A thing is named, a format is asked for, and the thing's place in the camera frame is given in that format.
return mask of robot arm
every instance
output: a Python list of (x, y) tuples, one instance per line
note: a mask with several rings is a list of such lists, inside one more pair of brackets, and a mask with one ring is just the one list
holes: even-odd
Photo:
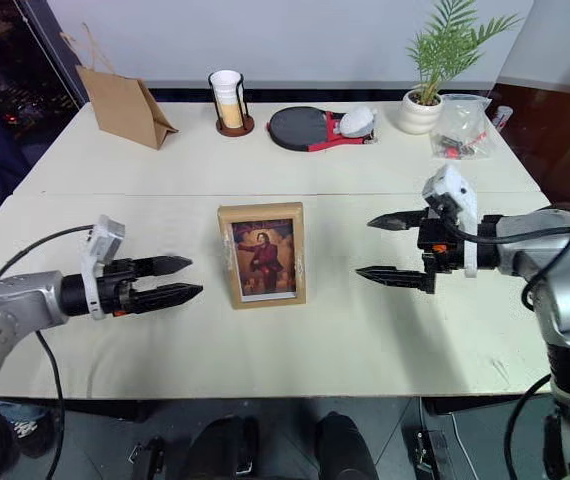
[[(468, 248), (469, 242), (461, 238), (467, 237), (456, 234), (458, 229), (473, 234), (470, 222), (476, 218), (475, 194), (458, 172), (450, 166), (443, 167), (428, 180), (423, 197), (429, 208), (382, 215), (368, 225), (392, 231), (417, 227), (417, 245), (423, 251), (425, 271), (372, 266), (357, 270), (360, 275), (384, 285), (417, 288), (433, 294), (436, 274), (465, 268), (466, 276), (471, 276), (475, 261), (477, 268), (497, 269), (504, 275), (530, 281), (559, 254), (570, 237), (567, 233), (570, 231), (569, 211), (550, 208), (512, 217), (487, 215), (476, 229), (482, 238), (501, 239), (547, 229), (560, 229), (565, 233), (511, 243), (479, 243), (474, 251)], [(565, 455), (561, 461), (563, 468), (557, 467), (556, 471), (564, 469), (567, 474), (570, 473), (570, 251), (532, 286), (531, 298), (547, 344), (551, 388), (560, 412), (553, 428), (550, 427), (553, 422), (548, 421), (551, 430), (547, 437), (559, 437), (556, 443), (562, 444)]]
[(69, 317), (91, 313), (100, 319), (106, 313), (121, 316), (159, 310), (181, 305), (203, 290), (184, 283), (134, 289), (139, 278), (169, 275), (192, 262), (178, 256), (113, 260), (124, 234), (123, 225), (101, 216), (87, 240), (82, 274), (44, 272), (0, 280), (0, 369), (25, 336), (62, 325)]

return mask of floor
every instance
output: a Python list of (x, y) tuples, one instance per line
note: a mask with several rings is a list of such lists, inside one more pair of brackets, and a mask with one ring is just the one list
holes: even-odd
[[(514, 402), (455, 414), (460, 438), (477, 478), (506, 478), (502, 436)], [(176, 478), (190, 442), (211, 421), (229, 414), (254, 416), (261, 428), (260, 474), (301, 479), (318, 478), (312, 442), (314, 425), (330, 411), (349, 415), (358, 425), (374, 458), (380, 479), (415, 479), (404, 439), (413, 439), (420, 425), (417, 398), (315, 398), (269, 400), (184, 400), (168, 402), (146, 422), (69, 412), (65, 446), (57, 480), (128, 479), (127, 458), (137, 442), (160, 435), (170, 443), (166, 469), (158, 479)], [(514, 458), (521, 478), (547, 478), (541, 463), (543, 421), (552, 409), (549, 396), (533, 399), (524, 409), (514, 438)], [(432, 416), (425, 410), (429, 430), (447, 439), (458, 480), (474, 479), (454, 434), (450, 415)], [(21, 457), (2, 478), (45, 478), (51, 452), (38, 460)]]

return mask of picture frame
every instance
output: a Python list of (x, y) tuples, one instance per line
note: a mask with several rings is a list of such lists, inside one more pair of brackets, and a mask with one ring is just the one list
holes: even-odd
[(305, 303), (302, 203), (222, 206), (218, 222), (235, 309)]

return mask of wooden stand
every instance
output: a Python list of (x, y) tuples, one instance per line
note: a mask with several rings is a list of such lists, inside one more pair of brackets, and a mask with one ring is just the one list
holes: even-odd
[(254, 130), (254, 119), (249, 115), (244, 114), (242, 127), (228, 128), (223, 123), (223, 120), (219, 118), (216, 120), (216, 130), (218, 130), (218, 133), (225, 135), (226, 137), (242, 137)]

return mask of palm plant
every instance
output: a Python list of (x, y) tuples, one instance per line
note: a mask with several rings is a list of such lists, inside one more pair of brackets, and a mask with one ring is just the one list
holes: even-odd
[(440, 85), (474, 65), (483, 43), (520, 21), (516, 14), (503, 15), (476, 30), (475, 0), (439, 0), (435, 7), (424, 31), (407, 48), (420, 75), (419, 92), (412, 100), (421, 105), (437, 104)]

